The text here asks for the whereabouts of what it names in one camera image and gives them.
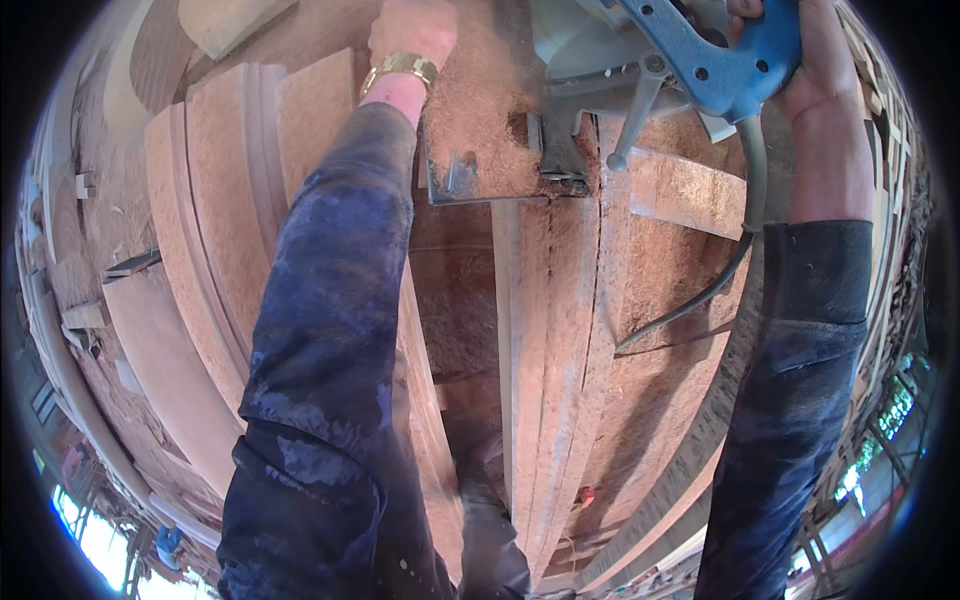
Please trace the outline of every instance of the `finger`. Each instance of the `finger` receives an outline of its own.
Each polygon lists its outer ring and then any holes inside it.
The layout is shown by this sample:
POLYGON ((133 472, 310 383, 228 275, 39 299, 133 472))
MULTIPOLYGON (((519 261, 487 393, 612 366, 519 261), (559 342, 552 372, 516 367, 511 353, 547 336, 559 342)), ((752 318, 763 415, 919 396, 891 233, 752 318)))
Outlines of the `finger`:
POLYGON ((740 41, 740 36, 743 35, 744 25, 746 25, 746 22, 743 20, 743 17, 730 17, 730 23, 727 24, 727 41, 730 43, 731 48, 735 48, 737 42, 740 41))
POLYGON ((763 16, 763 2, 761 0, 727 0, 727 12, 733 16, 755 19, 763 16))

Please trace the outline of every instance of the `person's left hand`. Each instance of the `person's left hand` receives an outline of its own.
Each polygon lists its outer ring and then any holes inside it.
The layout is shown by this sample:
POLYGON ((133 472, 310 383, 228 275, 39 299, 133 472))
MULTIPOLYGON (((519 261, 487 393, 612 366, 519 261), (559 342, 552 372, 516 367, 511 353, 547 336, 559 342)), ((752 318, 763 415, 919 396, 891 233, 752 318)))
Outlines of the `person's left hand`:
POLYGON ((370 33, 370 65, 394 52, 419 54, 444 68, 457 42, 457 9, 446 0, 387 0, 370 33))

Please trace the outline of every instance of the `person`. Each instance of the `person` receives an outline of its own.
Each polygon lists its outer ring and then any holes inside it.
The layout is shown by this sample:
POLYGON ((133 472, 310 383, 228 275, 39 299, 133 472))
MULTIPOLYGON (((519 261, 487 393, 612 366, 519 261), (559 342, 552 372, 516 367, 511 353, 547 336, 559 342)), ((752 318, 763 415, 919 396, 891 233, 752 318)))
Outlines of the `person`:
POLYGON ((156 557, 174 572, 180 571, 176 553, 182 537, 183 532, 177 527, 168 529, 166 525, 160 525, 160 529, 156 532, 156 557))
MULTIPOLYGON (((735 37, 762 3, 729 0, 729 9, 735 37)), ((858 82, 829 0, 801 0, 800 16, 802 64, 776 100, 796 145, 797 182, 790 223, 763 234, 761 322, 716 470, 701 598, 783 594, 801 510, 838 438, 865 337, 873 176, 858 82)), ((445 0, 387 0, 372 26, 371 65, 409 53, 442 71, 456 32, 445 0)), ((410 64, 375 77, 280 230, 217 550, 224 598, 531 591, 482 447, 457 461, 463 577, 451 584, 404 427, 397 304, 427 98, 410 64)))

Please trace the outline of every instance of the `red object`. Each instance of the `red object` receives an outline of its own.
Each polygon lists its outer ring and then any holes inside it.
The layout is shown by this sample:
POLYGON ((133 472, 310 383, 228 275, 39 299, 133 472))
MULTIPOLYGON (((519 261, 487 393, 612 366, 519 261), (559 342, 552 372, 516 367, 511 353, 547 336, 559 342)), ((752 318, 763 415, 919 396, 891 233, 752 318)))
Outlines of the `red object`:
POLYGON ((585 509, 593 502, 593 488, 581 488, 577 494, 577 499, 580 501, 580 508, 585 509))

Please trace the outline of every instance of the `leg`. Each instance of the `leg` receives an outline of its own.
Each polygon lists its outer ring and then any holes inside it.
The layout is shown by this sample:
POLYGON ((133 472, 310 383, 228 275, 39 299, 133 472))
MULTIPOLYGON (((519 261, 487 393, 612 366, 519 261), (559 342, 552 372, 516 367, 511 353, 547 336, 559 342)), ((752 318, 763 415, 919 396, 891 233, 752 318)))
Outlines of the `leg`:
POLYGON ((516 529, 491 487, 483 462, 457 465, 464 504, 464 576, 461 600, 511 600, 530 593, 527 558, 516 547, 516 529))

